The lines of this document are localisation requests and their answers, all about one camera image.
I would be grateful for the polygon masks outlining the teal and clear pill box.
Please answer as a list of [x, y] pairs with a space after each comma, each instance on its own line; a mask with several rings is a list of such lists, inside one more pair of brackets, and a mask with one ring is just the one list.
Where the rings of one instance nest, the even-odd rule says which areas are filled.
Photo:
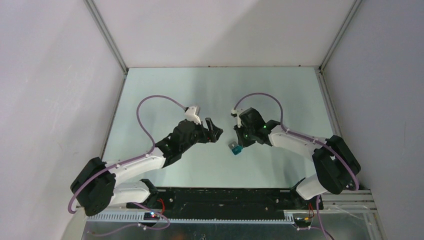
[[240, 154], [243, 150], [243, 147], [239, 145], [236, 141], [229, 143], [228, 147], [234, 155]]

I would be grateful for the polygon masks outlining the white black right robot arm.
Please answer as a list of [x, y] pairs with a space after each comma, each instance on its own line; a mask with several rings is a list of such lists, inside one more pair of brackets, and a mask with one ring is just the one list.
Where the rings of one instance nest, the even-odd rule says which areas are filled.
[[353, 183], [359, 187], [357, 174], [361, 165], [338, 135], [330, 138], [313, 137], [292, 131], [276, 120], [264, 121], [254, 108], [247, 110], [232, 109], [231, 116], [236, 118], [233, 129], [240, 146], [247, 148], [255, 143], [283, 148], [310, 160], [315, 174], [300, 180], [292, 189], [291, 204], [304, 209], [311, 199], [330, 192], [340, 194]]

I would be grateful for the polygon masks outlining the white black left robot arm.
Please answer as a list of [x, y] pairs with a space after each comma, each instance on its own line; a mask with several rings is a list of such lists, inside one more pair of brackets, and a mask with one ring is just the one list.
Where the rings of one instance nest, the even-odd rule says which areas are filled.
[[129, 180], [152, 170], [166, 168], [182, 158], [195, 144], [215, 143], [223, 134], [211, 118], [206, 125], [182, 120], [162, 140], [154, 143], [146, 153], [117, 163], [107, 163], [100, 157], [90, 159], [70, 185], [73, 194], [68, 212], [77, 201], [90, 217], [99, 214], [110, 205], [136, 202], [145, 208], [153, 208], [158, 202], [155, 187], [148, 180], [135, 184]]

